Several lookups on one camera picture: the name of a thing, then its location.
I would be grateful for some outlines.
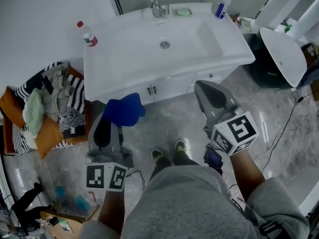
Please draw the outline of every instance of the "gray sweatshirt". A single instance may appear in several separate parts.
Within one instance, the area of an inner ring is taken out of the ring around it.
[[[98,221],[89,221],[83,224],[80,238],[254,239],[289,235],[303,239],[308,234],[306,218],[278,180],[271,178],[259,185],[242,212],[214,169],[172,166],[147,184],[121,236]]]

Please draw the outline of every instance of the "gray sleeve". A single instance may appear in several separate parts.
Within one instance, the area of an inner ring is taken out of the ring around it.
[[[291,238],[307,238],[309,224],[275,178],[259,185],[249,196],[247,206],[267,222],[280,224]]]
[[[86,221],[83,223],[79,239],[119,239],[120,235],[107,225],[99,221]]]

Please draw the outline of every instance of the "faucet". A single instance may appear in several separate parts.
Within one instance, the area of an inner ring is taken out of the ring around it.
[[[162,17],[162,14],[169,15],[169,4],[167,4],[165,9],[163,9],[159,5],[159,0],[151,0],[151,9],[155,18]]]

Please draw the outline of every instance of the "tile floor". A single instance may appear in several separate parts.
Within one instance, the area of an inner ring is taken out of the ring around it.
[[[299,97],[311,93],[306,87],[300,91],[266,90],[256,85],[250,78],[247,68],[237,68],[222,83],[228,87],[237,101],[246,111],[250,111],[260,136],[249,147],[253,158],[265,152],[273,143],[279,129],[287,122],[291,109]],[[201,165],[205,146],[209,142],[202,131],[205,117],[201,113],[194,93],[164,100],[146,106],[147,114],[134,127],[124,128],[125,147],[132,150],[136,169],[140,169],[146,182],[154,168],[151,150],[161,148],[171,157],[174,143],[177,139],[187,141],[187,154]],[[305,98],[297,105],[287,130],[295,130],[305,119],[297,132],[285,132],[274,150],[271,160],[264,170],[265,177],[278,177],[284,184],[293,180],[294,176],[306,166],[319,166],[319,149],[317,103],[313,97]],[[46,205],[59,201],[59,210],[68,214],[82,216],[90,215],[97,204],[102,204],[104,193],[95,192],[96,202],[88,193],[84,184],[85,154],[87,144],[83,143],[73,148],[51,151],[44,160],[39,159],[37,152],[23,156],[5,157],[5,165],[10,183],[18,197],[33,187],[36,177],[44,185],[44,193],[40,199],[35,199],[33,206]],[[259,156],[257,165],[262,169],[270,152]],[[223,177],[228,185],[235,184],[230,160],[223,155]],[[66,189],[66,196],[57,199],[57,186]],[[125,202],[126,215],[134,208],[142,192],[142,181],[139,174],[134,174],[126,181]],[[238,188],[231,189],[233,195],[238,194]],[[87,211],[80,210],[75,199],[83,197],[90,204]]]

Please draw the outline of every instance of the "sink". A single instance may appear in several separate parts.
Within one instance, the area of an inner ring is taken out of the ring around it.
[[[190,8],[193,14],[155,18],[146,8],[93,27],[99,41],[85,48],[87,99],[167,75],[222,66],[232,59],[254,61],[239,29],[229,16],[217,19],[211,3],[171,4],[170,8]]]

